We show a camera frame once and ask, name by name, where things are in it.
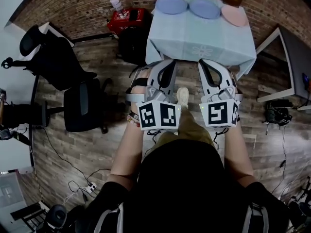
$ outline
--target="brick wall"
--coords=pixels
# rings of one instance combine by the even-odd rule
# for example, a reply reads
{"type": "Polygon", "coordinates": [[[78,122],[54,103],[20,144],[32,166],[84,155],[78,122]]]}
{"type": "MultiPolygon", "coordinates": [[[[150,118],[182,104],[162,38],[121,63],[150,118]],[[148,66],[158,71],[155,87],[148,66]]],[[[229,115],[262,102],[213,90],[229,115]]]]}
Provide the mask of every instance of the brick wall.
{"type": "MultiPolygon", "coordinates": [[[[121,0],[127,6],[152,10],[156,0],[121,0]]],[[[276,27],[285,26],[311,46],[311,9],[303,0],[243,0],[256,45],[276,27]]],[[[23,29],[52,22],[71,39],[107,33],[109,0],[25,0],[12,17],[23,29]]]]}

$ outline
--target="light blue tablecloth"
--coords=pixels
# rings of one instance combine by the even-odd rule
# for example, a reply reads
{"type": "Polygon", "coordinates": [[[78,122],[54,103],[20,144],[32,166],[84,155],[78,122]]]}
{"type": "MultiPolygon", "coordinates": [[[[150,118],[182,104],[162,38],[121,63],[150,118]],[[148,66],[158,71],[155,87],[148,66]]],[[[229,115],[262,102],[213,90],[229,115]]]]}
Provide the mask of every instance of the light blue tablecloth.
{"type": "MultiPolygon", "coordinates": [[[[219,8],[220,0],[209,0],[219,8]]],[[[178,15],[167,15],[155,9],[147,41],[146,63],[163,59],[198,61],[201,58],[225,66],[240,65],[239,79],[247,74],[256,60],[256,50],[249,25],[236,27],[222,16],[203,19],[188,9],[178,15]]]]}

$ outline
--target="pink plate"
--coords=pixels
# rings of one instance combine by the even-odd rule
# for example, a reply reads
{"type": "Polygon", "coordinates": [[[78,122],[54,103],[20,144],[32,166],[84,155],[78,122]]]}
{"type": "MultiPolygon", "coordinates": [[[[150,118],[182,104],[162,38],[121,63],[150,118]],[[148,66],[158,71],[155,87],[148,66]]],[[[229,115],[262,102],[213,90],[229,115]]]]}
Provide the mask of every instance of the pink plate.
{"type": "Polygon", "coordinates": [[[231,24],[244,27],[247,24],[247,17],[238,8],[230,5],[222,7],[222,14],[224,18],[231,24]]]}

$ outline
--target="khaki pants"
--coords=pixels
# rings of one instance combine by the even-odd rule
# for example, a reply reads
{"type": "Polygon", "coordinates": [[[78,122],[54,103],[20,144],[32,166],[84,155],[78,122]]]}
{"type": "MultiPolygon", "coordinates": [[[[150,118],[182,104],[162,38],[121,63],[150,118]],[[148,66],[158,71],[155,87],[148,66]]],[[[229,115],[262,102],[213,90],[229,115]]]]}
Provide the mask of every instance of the khaki pants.
{"type": "Polygon", "coordinates": [[[178,135],[175,135],[172,132],[163,133],[163,135],[161,135],[161,137],[150,152],[166,143],[172,142],[177,139],[201,141],[214,146],[213,141],[210,138],[207,130],[194,121],[193,115],[184,106],[181,107],[181,117],[179,120],[178,135]]]}

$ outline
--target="water bottle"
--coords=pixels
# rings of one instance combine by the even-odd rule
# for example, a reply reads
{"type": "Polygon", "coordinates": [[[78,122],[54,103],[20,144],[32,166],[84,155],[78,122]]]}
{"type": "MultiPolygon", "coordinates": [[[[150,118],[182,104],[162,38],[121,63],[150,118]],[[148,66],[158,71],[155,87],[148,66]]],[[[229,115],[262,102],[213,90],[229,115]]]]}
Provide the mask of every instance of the water bottle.
{"type": "Polygon", "coordinates": [[[123,9],[122,3],[120,0],[110,0],[112,6],[116,9],[120,18],[125,18],[127,12],[123,9]]]}

